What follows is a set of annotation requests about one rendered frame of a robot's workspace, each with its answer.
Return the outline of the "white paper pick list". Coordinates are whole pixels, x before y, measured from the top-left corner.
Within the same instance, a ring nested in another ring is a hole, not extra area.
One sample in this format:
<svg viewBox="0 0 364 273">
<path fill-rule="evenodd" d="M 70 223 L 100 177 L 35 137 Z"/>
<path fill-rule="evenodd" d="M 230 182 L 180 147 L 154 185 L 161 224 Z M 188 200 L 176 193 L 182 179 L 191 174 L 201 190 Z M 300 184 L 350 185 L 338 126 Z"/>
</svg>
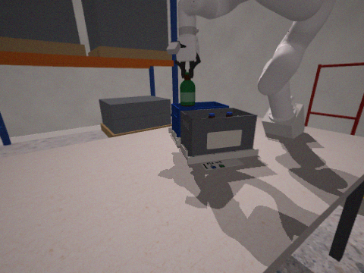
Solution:
<svg viewBox="0 0 364 273">
<path fill-rule="evenodd" d="M 237 158 L 235 158 L 235 159 L 229 159 L 229 160 L 224 160 L 224 161 L 207 162 L 207 163 L 202 163 L 201 164 L 201 166 L 203 166 L 203 168 L 205 170 L 212 170 L 212 169 L 217 169 L 217 168 L 226 168 L 226 167 L 232 167 L 232 166 L 237 166 L 237 165 L 244 165 L 244 163 L 242 163 Z"/>
</svg>

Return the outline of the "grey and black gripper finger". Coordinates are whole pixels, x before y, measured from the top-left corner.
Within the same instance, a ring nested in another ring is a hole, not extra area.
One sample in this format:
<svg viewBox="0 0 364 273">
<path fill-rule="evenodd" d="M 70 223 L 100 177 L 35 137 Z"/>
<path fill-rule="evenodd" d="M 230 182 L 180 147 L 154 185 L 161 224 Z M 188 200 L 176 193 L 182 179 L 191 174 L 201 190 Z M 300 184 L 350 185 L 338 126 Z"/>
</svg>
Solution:
<svg viewBox="0 0 364 273">
<path fill-rule="evenodd" d="M 189 78 L 193 78 L 193 69 L 201 62 L 198 53 L 196 52 L 196 62 L 190 61 Z"/>
<path fill-rule="evenodd" d="M 181 69 L 181 76 L 182 76 L 182 78 L 184 78 L 184 75 L 185 75 L 185 72 L 186 72 L 186 69 L 185 69 L 185 64 L 186 64 L 186 62 L 179 62 L 179 61 L 177 61 L 177 59 L 175 60 L 175 62 L 174 62 L 175 64 L 177 64 L 179 67 L 180 67 L 180 69 Z"/>
</svg>

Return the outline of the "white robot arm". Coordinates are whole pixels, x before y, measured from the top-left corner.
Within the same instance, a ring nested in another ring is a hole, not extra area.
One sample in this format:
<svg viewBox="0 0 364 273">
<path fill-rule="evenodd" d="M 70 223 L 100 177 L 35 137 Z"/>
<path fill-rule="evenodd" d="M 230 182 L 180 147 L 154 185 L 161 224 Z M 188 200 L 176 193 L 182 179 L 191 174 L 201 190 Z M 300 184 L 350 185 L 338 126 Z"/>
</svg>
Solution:
<svg viewBox="0 0 364 273">
<path fill-rule="evenodd" d="M 199 32 L 196 29 L 197 15 L 215 19 L 230 13 L 246 1 L 249 0 L 179 0 L 179 35 L 196 35 Z M 265 65 L 257 83 L 260 93 L 268 96 L 268 116 L 273 121 L 287 121 L 296 114 L 296 108 L 291 105 L 293 96 L 290 96 L 289 80 L 300 66 L 307 46 L 328 19 L 335 0 L 256 1 L 276 14 L 294 21 L 273 58 Z"/>
</svg>

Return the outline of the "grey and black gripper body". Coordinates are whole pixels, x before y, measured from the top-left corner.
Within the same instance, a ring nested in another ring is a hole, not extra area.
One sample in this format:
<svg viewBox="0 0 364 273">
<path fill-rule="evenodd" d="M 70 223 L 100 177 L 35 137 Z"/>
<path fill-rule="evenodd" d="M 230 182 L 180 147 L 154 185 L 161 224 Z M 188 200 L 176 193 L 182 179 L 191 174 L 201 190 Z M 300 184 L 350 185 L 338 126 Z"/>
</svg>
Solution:
<svg viewBox="0 0 364 273">
<path fill-rule="evenodd" d="M 179 52 L 176 54 L 177 61 L 196 61 L 196 52 L 199 55 L 198 36 L 193 34 L 182 34 L 179 35 L 177 41 L 180 41 L 180 44 L 186 46 L 186 48 L 180 48 Z"/>
</svg>

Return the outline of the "blue crate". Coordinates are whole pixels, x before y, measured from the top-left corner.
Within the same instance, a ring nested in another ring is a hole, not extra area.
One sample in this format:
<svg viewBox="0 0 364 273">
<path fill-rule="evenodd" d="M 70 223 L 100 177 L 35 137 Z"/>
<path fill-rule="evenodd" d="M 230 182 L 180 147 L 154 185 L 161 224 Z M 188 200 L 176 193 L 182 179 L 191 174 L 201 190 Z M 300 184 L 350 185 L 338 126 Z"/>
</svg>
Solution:
<svg viewBox="0 0 364 273">
<path fill-rule="evenodd" d="M 180 103 L 171 104 L 172 130 L 180 137 L 180 111 L 202 110 L 214 108 L 229 108 L 219 102 L 195 102 L 194 106 L 182 106 Z"/>
</svg>

